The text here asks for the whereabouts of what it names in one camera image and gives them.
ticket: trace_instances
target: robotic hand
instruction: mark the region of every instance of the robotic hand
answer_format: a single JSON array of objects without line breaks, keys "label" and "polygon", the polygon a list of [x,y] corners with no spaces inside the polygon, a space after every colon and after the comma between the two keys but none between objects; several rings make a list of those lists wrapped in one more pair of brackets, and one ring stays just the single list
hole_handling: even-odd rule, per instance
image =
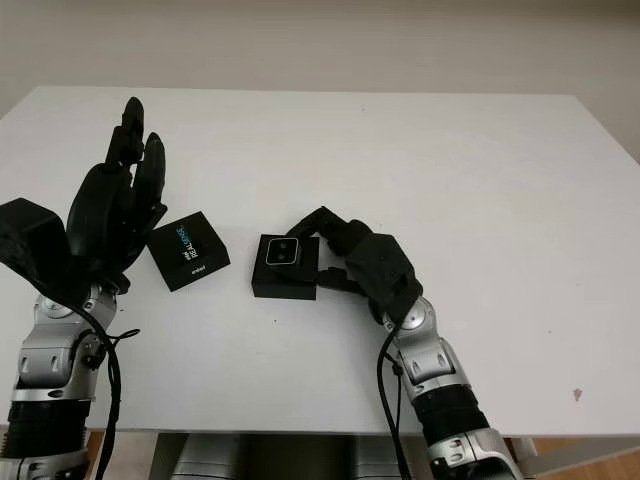
[{"label": "robotic hand", "polygon": [[375,320],[390,333],[378,358],[378,387],[403,478],[410,472],[389,410],[382,363],[393,342],[402,380],[423,426],[428,456],[436,480],[515,479],[522,474],[499,432],[490,428],[456,355],[438,335],[432,305],[422,297],[413,266],[391,235],[373,233],[358,220],[345,222],[321,207],[293,227],[288,237],[319,233],[329,248],[345,257],[347,272],[318,272],[320,286],[360,293],[369,299]]},{"label": "robotic hand", "polygon": [[137,331],[111,337],[105,330],[116,295],[130,285],[124,270],[167,210],[164,146],[155,133],[143,144],[143,122],[142,104],[131,98],[105,162],[80,186],[66,232],[55,213],[28,200],[0,205],[0,261],[40,292],[20,351],[0,480],[84,478],[85,419],[107,355],[111,409],[96,478],[109,462],[120,403],[115,345]]}]

